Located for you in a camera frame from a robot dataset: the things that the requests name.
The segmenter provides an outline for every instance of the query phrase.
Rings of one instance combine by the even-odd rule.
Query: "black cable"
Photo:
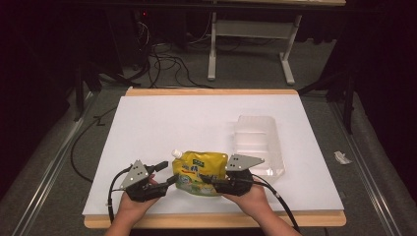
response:
[[[172,50],[173,43],[161,42],[161,43],[158,43],[158,44],[155,44],[154,45],[154,51],[155,51],[155,53],[156,53],[156,48],[158,46],[164,46],[164,45],[168,46],[168,48],[167,49],[164,49],[164,50],[161,50],[161,51],[158,51],[157,54],[163,54],[163,53],[166,53],[166,52],[169,52],[169,51]]]
[[[115,81],[117,81],[117,82],[119,82],[119,83],[121,83],[125,86],[130,86],[130,87],[140,87],[141,84],[140,83],[134,83],[133,80],[135,80],[135,79],[141,77],[142,75],[144,75],[150,68],[149,60],[147,60],[144,64],[144,67],[142,68],[142,70],[139,73],[137,73],[136,75],[134,75],[130,78],[124,78],[124,77],[118,75],[117,73],[114,73],[110,70],[107,70],[106,68],[101,67],[100,65],[98,65],[94,62],[88,62],[88,63],[92,68],[94,68],[98,71],[98,74],[100,74],[100,73],[105,74],[108,77],[110,77],[111,79],[113,79],[113,80],[115,80]]]
[[[197,40],[195,40],[195,41],[189,41],[189,42],[187,42],[187,45],[192,45],[193,43],[198,43],[198,42],[204,41],[204,40],[206,40],[208,38],[211,38],[210,35],[207,36],[207,33],[209,32],[209,27],[211,25],[211,16],[212,16],[212,12],[209,12],[208,13],[208,24],[206,25],[206,30],[203,32],[202,36],[200,36],[200,38],[197,39]]]
[[[220,48],[220,46],[218,45],[218,46],[215,48],[215,49],[216,49],[216,50],[218,50],[218,51],[223,51],[223,52],[232,52],[232,51],[236,50],[237,48],[239,48],[239,47],[241,46],[241,44],[242,44],[242,41],[241,41],[241,40],[239,40],[239,38],[238,38],[238,39],[231,40],[231,39],[233,39],[233,37],[231,37],[231,36],[224,36],[224,37],[221,37],[221,39],[222,39],[223,41],[226,41],[226,40],[228,39],[228,40],[230,40],[230,41],[232,41],[232,42],[237,42],[237,45],[233,46],[233,48],[231,48],[231,49],[221,49],[221,48]]]
[[[188,45],[189,45],[189,47],[192,47],[192,48],[198,49],[198,50],[200,50],[200,49],[208,49],[208,48],[211,47],[211,43],[210,43],[209,39],[211,39],[210,36],[208,36],[206,38],[203,38],[203,39],[201,39],[199,41],[189,42]]]
[[[300,233],[300,227],[297,224],[297,221],[295,220],[294,215],[292,214],[291,209],[288,207],[288,204],[285,202],[285,200],[282,198],[282,196],[272,187],[272,185],[270,183],[268,183],[265,179],[263,179],[261,176],[258,176],[256,174],[252,174],[253,176],[261,179],[263,182],[258,182],[258,181],[254,181],[254,184],[257,185],[261,185],[264,187],[267,187],[268,189],[270,189],[270,191],[273,193],[273,195],[279,200],[279,202],[281,203],[282,207],[284,207],[285,212],[288,214],[288,217],[291,219],[291,222],[294,226],[294,229],[297,230],[297,232]]]
[[[110,189],[108,191],[108,198],[107,198],[107,209],[108,209],[108,216],[110,217],[110,222],[113,222],[114,220],[114,212],[113,212],[113,200],[111,199],[111,193],[113,193],[113,186],[114,183],[116,183],[116,180],[124,173],[129,172],[129,170],[132,168],[132,165],[128,168],[120,171],[114,178],[113,181],[111,181]]]
[[[188,68],[187,68],[187,66],[185,65],[184,61],[183,61],[180,57],[170,56],[170,55],[168,55],[168,54],[166,54],[166,53],[163,53],[163,54],[160,56],[160,55],[157,55],[157,53],[156,53],[155,49],[153,49],[153,55],[151,55],[151,56],[156,58],[156,62],[155,62],[155,66],[154,66],[154,67],[158,70],[158,75],[159,75],[160,71],[162,70],[162,69],[161,69],[161,66],[160,66],[160,62],[161,62],[161,61],[163,61],[163,60],[168,60],[168,61],[171,61],[171,62],[172,62],[172,63],[174,63],[174,64],[173,64],[172,66],[170,66],[169,68],[167,68],[167,69],[173,68],[173,67],[174,67],[174,65],[178,65],[178,66],[179,66],[179,69],[177,69],[177,71],[175,72],[175,80],[177,81],[177,83],[178,83],[180,86],[183,86],[183,87],[185,87],[185,88],[195,88],[195,87],[197,87],[197,88],[213,89],[213,87],[206,86],[206,85],[200,85],[200,84],[195,83],[193,80],[191,80],[191,78],[190,78],[190,71],[188,70]],[[188,80],[191,84],[193,84],[192,86],[184,86],[184,85],[182,85],[182,84],[178,81],[178,79],[177,79],[177,75],[178,75],[179,71],[180,71],[182,68],[184,68],[184,69],[185,69],[185,71],[186,71],[186,75],[187,75],[187,76],[186,76],[186,78],[187,78],[187,80]],[[155,80],[151,83],[150,88],[155,88],[155,83],[156,83],[156,80],[158,79],[158,75],[157,75],[156,79],[155,79]]]
[[[75,141],[74,141],[74,143],[73,143],[73,146],[71,147],[71,153],[70,153],[70,160],[71,160],[71,166],[73,167],[73,169],[74,169],[74,171],[81,177],[81,178],[83,178],[84,180],[86,180],[86,181],[88,181],[88,182],[90,182],[90,183],[92,183],[92,179],[90,179],[90,178],[88,178],[88,177],[86,177],[85,175],[83,175],[78,169],[77,169],[77,167],[76,167],[76,164],[75,164],[75,161],[74,161],[74,150],[75,150],[75,148],[76,148],[76,145],[77,145],[77,142],[81,139],[81,137],[87,132],[87,130],[89,129],[89,128],[91,128],[96,122],[98,123],[100,120],[101,120],[101,118],[102,117],[104,117],[105,115],[107,115],[108,113],[110,113],[111,111],[113,111],[113,110],[115,110],[117,108],[117,106],[116,107],[113,107],[113,108],[111,108],[110,110],[108,110],[108,111],[106,111],[106,112],[104,112],[102,115],[100,115],[100,116],[94,116],[94,121],[92,121],[78,136],[77,136],[77,138],[75,139]]]

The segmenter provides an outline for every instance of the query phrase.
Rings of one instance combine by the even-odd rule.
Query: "gray carpet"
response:
[[[248,88],[248,89],[300,89],[314,82],[320,75],[332,43],[315,45],[311,41],[296,43],[290,56],[290,65],[296,85],[285,84],[283,73],[277,61],[277,46],[282,41],[265,43],[264,40],[245,41],[234,50],[236,42],[223,41],[217,52],[217,75],[215,82],[207,81],[208,48],[205,44],[190,46],[187,52],[162,45],[156,48],[160,59],[164,54],[178,56],[189,70],[190,78],[196,84],[204,84],[213,88]],[[159,64],[151,58],[150,76],[157,75]],[[187,81],[187,71],[181,65],[174,64],[171,59],[161,62],[156,85],[163,87],[191,86]],[[127,68],[126,74],[133,72]],[[150,85],[148,77],[138,79],[144,88]],[[103,82],[102,92],[95,94],[91,107],[85,114],[78,134],[94,119],[115,107],[119,97],[125,93],[126,87]],[[313,131],[328,165],[337,191],[340,193],[345,207],[347,224],[343,227],[328,228],[328,235],[417,235],[413,221],[417,219],[415,203],[410,200],[407,192],[390,165],[384,151],[373,134],[372,127],[361,110],[360,101],[355,100],[353,114],[353,136],[346,136],[340,126],[334,104],[329,104],[323,97],[325,91],[314,91],[303,96],[302,101],[311,122]],[[107,134],[111,127],[114,111],[101,119],[103,126],[91,126],[78,140],[74,148],[74,161],[79,171],[93,178],[100,159]],[[56,157],[61,144],[68,137],[71,127],[75,124],[75,106],[55,125],[44,138],[26,168],[17,178],[9,193],[0,205],[0,235],[12,235],[35,194],[43,173]],[[366,156],[366,164],[371,169],[372,177],[381,190],[389,205],[390,212],[398,230],[389,233],[381,214],[376,210],[375,202],[370,195],[369,187],[364,184],[361,164],[356,161],[356,150],[352,148],[352,139],[358,144],[360,153]],[[353,159],[354,163],[340,165],[333,153],[340,150]],[[27,235],[103,235],[104,230],[92,230],[84,227],[82,211],[89,194],[90,183],[79,177],[71,166],[70,149],[65,152],[62,168],[44,203],[35,215],[36,218],[27,227]],[[321,227],[303,227],[304,235],[326,235]],[[236,230],[138,230],[138,235],[262,235],[259,229],[245,231]]]

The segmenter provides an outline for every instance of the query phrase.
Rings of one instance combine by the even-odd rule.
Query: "table leg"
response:
[[[294,25],[291,28],[290,35],[288,36],[288,43],[285,52],[279,53],[279,60],[281,61],[282,70],[287,84],[293,86],[295,84],[294,77],[292,76],[291,68],[289,67],[288,57],[291,52],[292,45],[294,44],[295,36],[297,35],[298,28],[300,27],[301,15],[295,18]]]
[[[216,37],[216,17],[217,13],[214,12],[211,14],[211,48],[209,51],[208,59],[208,80],[215,80],[215,37]]]

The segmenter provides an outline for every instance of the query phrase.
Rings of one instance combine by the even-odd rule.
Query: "white cap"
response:
[[[182,156],[182,151],[181,150],[179,150],[179,149],[174,149],[172,152],[171,152],[171,154],[175,157],[175,158],[177,158],[177,159],[179,159],[179,158],[181,158],[181,156]]]

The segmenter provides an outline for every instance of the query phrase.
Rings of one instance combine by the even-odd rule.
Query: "white board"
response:
[[[291,210],[340,210],[334,187],[304,107],[297,94],[267,95],[145,95],[123,96],[108,135],[83,215],[106,215],[107,195],[114,176],[140,159],[169,166],[156,173],[165,182],[172,176],[171,152],[233,151],[233,126],[240,115],[275,119],[285,174],[271,183]],[[115,188],[120,186],[124,175]],[[114,192],[117,211],[121,192]],[[274,210],[283,210],[268,192]],[[148,213],[240,212],[223,197],[198,197],[172,185],[166,197]]]

